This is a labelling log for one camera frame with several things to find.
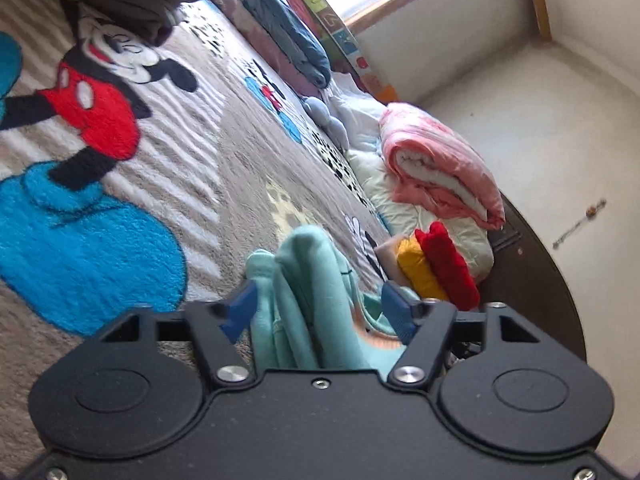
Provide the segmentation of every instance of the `white wall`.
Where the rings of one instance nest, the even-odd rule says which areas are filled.
[[[530,0],[416,0],[356,38],[399,97],[417,104],[533,27]]]
[[[640,0],[546,0],[554,39],[640,94]]]

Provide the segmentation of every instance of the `folded red clothing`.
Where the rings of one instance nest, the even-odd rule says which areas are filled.
[[[442,222],[432,223],[428,233],[416,229],[415,238],[451,303],[459,310],[477,307],[480,293],[476,283]]]

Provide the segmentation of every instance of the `red tongue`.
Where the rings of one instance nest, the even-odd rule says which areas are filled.
[[[89,44],[89,52],[91,52],[95,57],[97,57],[101,61],[106,61],[107,63],[113,62],[108,56],[101,53],[93,43]]]

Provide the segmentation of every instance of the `yellow cloth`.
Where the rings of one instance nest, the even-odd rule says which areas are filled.
[[[413,289],[421,298],[436,298],[449,301],[449,297],[440,286],[436,275],[431,270],[429,261],[415,235],[405,238],[398,246],[398,266],[409,278]]]

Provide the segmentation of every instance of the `silver bolt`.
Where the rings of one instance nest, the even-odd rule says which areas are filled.
[[[331,386],[331,382],[327,379],[316,379],[311,384],[318,390],[326,390],[329,386]]]
[[[405,384],[419,383],[424,379],[424,370],[417,366],[402,366],[394,370],[394,377]]]
[[[225,383],[240,383],[249,376],[249,370],[243,366],[223,366],[216,375]]]
[[[59,467],[52,467],[47,471],[47,480],[66,480],[66,473]]]
[[[596,473],[593,469],[586,467],[575,474],[574,480],[596,480]]]

